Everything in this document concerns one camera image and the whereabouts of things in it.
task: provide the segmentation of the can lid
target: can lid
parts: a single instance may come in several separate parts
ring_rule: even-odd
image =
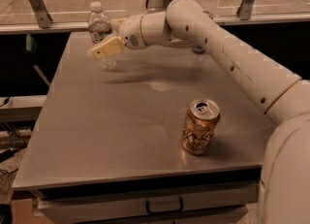
[[[214,119],[220,113],[218,105],[209,99],[194,100],[191,104],[192,114],[199,119]]]
[[[90,4],[90,10],[92,12],[100,12],[103,9],[101,2],[92,2]]]

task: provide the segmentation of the wire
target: wire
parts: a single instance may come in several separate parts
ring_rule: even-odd
[[[7,104],[10,102],[10,98],[11,98],[11,97],[12,97],[12,96],[9,96],[9,97],[7,97],[6,99],[4,99],[3,104],[0,105],[0,108],[3,107],[3,106],[5,106],[5,105],[7,105]]]

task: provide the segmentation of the white robotic arm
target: white robotic arm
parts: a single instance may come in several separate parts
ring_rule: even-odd
[[[258,223],[310,223],[309,81],[221,28],[194,0],[173,0],[165,12],[130,16],[118,31],[130,49],[204,48],[261,112],[279,125],[263,161]],[[106,44],[94,48],[93,54],[101,56]]]

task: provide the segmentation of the can pull tab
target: can pull tab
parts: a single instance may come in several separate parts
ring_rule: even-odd
[[[206,113],[213,114],[213,111],[211,110],[211,108],[208,106],[207,103],[198,103],[196,105],[196,109],[200,114],[206,114]]]

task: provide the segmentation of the gray tabletop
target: gray tabletop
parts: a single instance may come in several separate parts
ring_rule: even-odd
[[[113,72],[86,56],[73,33],[13,188],[257,168],[274,126],[206,54],[189,48],[126,49]],[[182,148],[186,109],[209,98],[221,109],[207,153]]]

